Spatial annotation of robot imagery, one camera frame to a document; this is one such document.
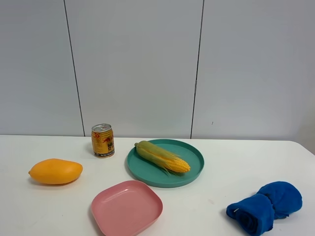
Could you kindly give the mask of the corn cob with husk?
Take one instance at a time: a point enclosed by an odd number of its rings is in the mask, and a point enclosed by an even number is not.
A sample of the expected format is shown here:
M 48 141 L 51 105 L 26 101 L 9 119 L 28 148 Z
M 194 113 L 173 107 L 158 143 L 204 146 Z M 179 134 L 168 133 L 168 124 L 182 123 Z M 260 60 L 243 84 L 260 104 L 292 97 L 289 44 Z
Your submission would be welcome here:
M 137 154 L 161 168 L 167 175 L 182 175 L 191 170 L 190 165 L 179 155 L 163 149 L 149 141 L 134 144 Z

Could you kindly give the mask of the round teal plate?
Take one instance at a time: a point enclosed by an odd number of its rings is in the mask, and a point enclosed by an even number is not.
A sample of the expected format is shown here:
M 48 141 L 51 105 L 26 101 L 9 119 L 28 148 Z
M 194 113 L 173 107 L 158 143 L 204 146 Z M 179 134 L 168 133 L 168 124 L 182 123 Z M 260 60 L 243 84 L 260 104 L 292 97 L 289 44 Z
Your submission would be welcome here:
M 204 158 L 195 147 L 177 140 L 139 141 L 126 158 L 131 174 L 147 185 L 174 188 L 196 180 Z

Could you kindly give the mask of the gold energy drink can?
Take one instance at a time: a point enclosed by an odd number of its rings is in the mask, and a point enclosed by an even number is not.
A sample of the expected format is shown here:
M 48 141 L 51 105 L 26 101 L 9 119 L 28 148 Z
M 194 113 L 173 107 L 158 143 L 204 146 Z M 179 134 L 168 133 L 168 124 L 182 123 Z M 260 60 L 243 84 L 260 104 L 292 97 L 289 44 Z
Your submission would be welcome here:
M 91 138 L 96 157 L 110 157 L 115 153 L 114 134 L 111 125 L 102 123 L 93 126 Z

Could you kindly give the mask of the square pink plate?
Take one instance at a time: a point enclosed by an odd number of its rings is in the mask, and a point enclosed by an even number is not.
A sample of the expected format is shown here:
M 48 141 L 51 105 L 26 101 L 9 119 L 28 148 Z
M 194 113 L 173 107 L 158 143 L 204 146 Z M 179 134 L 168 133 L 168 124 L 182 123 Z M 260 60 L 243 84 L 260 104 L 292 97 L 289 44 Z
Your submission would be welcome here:
M 136 236 L 154 224 L 162 211 L 160 197 L 137 180 L 107 188 L 91 203 L 92 215 L 106 236 Z

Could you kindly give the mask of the yellow mango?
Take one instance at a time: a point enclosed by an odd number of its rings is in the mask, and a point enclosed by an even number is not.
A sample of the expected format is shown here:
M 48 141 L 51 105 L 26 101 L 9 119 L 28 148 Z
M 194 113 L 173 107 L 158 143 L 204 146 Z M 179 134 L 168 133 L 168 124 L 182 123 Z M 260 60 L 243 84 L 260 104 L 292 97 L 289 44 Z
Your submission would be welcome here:
M 39 183 L 58 185 L 77 180 L 82 171 L 83 166 L 77 162 L 52 158 L 35 164 L 29 175 Z

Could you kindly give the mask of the rolled blue towel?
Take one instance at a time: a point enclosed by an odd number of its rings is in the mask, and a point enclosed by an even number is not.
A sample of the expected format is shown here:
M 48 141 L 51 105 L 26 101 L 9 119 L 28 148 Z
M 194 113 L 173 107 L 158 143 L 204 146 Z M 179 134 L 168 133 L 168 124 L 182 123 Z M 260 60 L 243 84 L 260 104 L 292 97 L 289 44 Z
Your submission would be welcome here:
M 230 204 L 226 214 L 251 236 L 272 230 L 274 220 L 285 219 L 302 208 L 302 195 L 291 183 L 276 181 L 251 197 Z

